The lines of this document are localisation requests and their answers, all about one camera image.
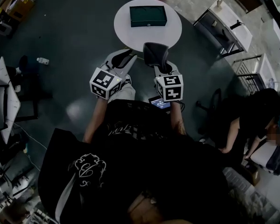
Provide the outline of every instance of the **smartphone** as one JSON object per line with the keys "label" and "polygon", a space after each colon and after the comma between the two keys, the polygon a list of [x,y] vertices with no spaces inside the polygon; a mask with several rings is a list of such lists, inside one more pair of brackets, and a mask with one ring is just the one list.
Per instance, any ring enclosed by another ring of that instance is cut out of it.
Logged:
{"label": "smartphone", "polygon": [[151,103],[152,105],[157,106],[158,108],[164,110],[165,112],[170,112],[170,102],[164,102],[161,96],[156,96],[148,100],[149,103]]}

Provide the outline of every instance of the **seated person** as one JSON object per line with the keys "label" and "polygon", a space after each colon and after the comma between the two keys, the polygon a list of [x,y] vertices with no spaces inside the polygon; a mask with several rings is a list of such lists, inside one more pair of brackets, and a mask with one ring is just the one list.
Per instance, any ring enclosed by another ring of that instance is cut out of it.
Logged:
{"label": "seated person", "polygon": [[46,211],[60,223],[235,223],[221,153],[186,135],[178,103],[168,116],[134,97],[127,79],[98,98],[84,142],[54,131],[38,182]]}
{"label": "seated person", "polygon": [[241,163],[248,138],[254,140],[245,159],[264,139],[280,145],[280,95],[273,89],[261,90],[246,98],[224,100],[214,120],[210,137],[224,154],[225,166]]}

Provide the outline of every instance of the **hand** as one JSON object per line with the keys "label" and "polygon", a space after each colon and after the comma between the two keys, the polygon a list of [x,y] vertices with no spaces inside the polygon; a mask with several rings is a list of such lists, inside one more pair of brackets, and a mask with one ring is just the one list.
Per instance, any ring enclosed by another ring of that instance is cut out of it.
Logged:
{"label": "hand", "polygon": [[219,150],[220,150],[223,154],[227,154],[227,153],[230,152],[230,150],[229,150],[228,148],[226,148],[226,147],[224,147],[224,148],[219,148]]}

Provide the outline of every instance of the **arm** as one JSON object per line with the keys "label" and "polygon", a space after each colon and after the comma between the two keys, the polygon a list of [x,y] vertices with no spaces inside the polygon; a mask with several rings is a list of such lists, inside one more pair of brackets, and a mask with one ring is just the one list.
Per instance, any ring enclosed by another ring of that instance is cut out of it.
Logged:
{"label": "arm", "polygon": [[258,136],[256,136],[255,140],[252,143],[251,148],[249,149],[248,153],[244,156],[245,159],[250,158],[250,156],[254,153],[254,151],[256,150],[256,148],[258,147],[260,141],[262,141],[263,139],[265,139],[266,136],[262,139],[260,139]]}
{"label": "arm", "polygon": [[232,150],[235,139],[238,135],[239,118],[231,122],[227,136],[227,144],[225,148],[220,149],[223,154],[229,153]]}
{"label": "arm", "polygon": [[86,128],[83,142],[91,143],[95,131],[104,121],[107,105],[108,105],[108,100],[98,98],[97,104],[95,105],[93,111],[92,118],[90,120],[89,125]]}
{"label": "arm", "polygon": [[176,130],[178,133],[182,135],[185,135],[186,130],[182,120],[181,105],[177,102],[171,101],[170,106],[171,106],[170,117],[171,117],[172,129]]}

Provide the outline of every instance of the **round white table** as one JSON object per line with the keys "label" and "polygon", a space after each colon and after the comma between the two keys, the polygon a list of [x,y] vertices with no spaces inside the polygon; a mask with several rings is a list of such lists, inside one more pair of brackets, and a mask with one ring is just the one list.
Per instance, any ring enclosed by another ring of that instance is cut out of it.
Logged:
{"label": "round white table", "polygon": [[[160,27],[131,27],[130,7],[164,6],[167,23]],[[174,46],[182,34],[182,22],[176,11],[159,0],[133,0],[123,5],[115,15],[114,29],[118,38],[129,48],[143,52],[143,44],[155,42]]]}

